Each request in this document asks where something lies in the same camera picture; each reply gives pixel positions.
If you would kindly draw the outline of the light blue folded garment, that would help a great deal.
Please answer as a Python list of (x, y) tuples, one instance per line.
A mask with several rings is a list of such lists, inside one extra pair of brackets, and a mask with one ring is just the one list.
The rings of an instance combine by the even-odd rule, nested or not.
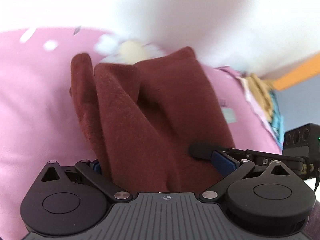
[(274, 137), (277, 141), (277, 144), (280, 148), (283, 148), (283, 140), (284, 140), (284, 118), (280, 113), (276, 94), (273, 90), (269, 92), (269, 95), (273, 104), (273, 115), (272, 120), (270, 122), (270, 126), (272, 128)]

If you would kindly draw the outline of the mustard yellow folded garment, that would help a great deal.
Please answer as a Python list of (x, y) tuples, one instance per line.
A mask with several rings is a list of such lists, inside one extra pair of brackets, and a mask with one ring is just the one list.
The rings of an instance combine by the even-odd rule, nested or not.
[(263, 110), (266, 120), (271, 122), (273, 118), (273, 102), (270, 92), (273, 90), (273, 81), (262, 80), (254, 73), (246, 77), (246, 80), (250, 92)]

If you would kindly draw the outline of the orange wall trim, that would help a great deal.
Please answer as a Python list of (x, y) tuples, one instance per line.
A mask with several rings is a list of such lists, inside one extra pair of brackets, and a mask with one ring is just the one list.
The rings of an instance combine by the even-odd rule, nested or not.
[(319, 75), (319, 53), (300, 60), (281, 77), (274, 79), (272, 86), (275, 90), (285, 90)]

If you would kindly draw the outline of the dark red knit sweater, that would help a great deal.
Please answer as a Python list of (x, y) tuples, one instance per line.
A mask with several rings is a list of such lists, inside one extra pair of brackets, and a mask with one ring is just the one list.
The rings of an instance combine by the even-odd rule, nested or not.
[(195, 143), (234, 141), (192, 48), (133, 65), (71, 61), (71, 96), (103, 176), (136, 192), (200, 193), (221, 180), (189, 155)]

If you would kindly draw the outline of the pink floral bed sheet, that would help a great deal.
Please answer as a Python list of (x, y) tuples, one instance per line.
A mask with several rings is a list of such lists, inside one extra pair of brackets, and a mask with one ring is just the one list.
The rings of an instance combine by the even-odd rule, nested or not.
[[(71, 166), (97, 159), (79, 124), (71, 96), (71, 61), (86, 53), (103, 63), (110, 33), (50, 28), (1, 34), (1, 239), (21, 239), (27, 230), (20, 204), (46, 162)], [(150, 60), (164, 51), (145, 44)], [(234, 146), (274, 152), (240, 85), (218, 70), (201, 66), (218, 99)]]

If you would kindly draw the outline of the light pink floral blanket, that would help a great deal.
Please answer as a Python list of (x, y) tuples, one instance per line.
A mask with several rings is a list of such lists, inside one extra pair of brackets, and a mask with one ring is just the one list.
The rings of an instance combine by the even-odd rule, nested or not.
[(231, 77), (233, 80), (237, 82), (237, 84), (240, 85), (247, 105), (251, 109), (252, 113), (257, 117), (262, 129), (267, 133), (267, 136), (269, 137), (268, 139), (263, 140), (263, 142), (268, 146), (268, 150), (270, 150), (273, 147), (274, 152), (281, 152), (283, 148), (280, 148), (278, 146), (272, 128), (270, 126), (270, 122), (266, 120), (263, 110), (260, 108), (254, 96), (249, 90), (248, 83), (246, 80), (246, 77), (248, 77), (249, 75), (242, 74), (237, 70), (233, 70), (231, 67), (220, 67), (218, 70), (223, 71), (227, 75), (227, 77)]

